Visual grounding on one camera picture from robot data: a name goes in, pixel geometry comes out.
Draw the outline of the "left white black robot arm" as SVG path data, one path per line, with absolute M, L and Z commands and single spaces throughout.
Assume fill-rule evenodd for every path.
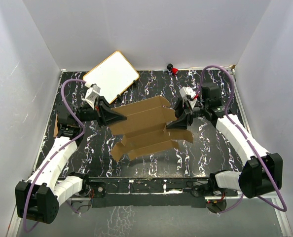
M 103 96 L 95 98 L 93 104 L 93 107 L 72 108 L 63 99 L 58 105 L 58 134 L 51 150 L 35 173 L 15 187 L 17 215 L 24 221 L 50 224 L 56 218 L 59 207 L 73 195 L 89 195 L 88 175 L 72 172 L 64 180 L 59 180 L 63 168 L 83 140 L 84 122 L 95 120 L 99 126 L 110 126 L 126 120 L 126 116 L 116 112 Z

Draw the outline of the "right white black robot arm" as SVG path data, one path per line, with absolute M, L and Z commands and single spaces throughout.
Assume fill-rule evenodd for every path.
M 210 174 L 209 192 L 220 196 L 226 189 L 232 189 L 241 191 L 247 198 L 254 198 L 280 190 L 282 157 L 278 153 L 271 154 L 252 137 L 237 115 L 225 107 L 217 85 L 205 83 L 201 92 L 201 95 L 196 95 L 192 88 L 182 87 L 174 106 L 177 120 L 166 127 L 186 130 L 194 118 L 205 117 L 240 157 L 244 166 L 241 172 L 222 170 Z

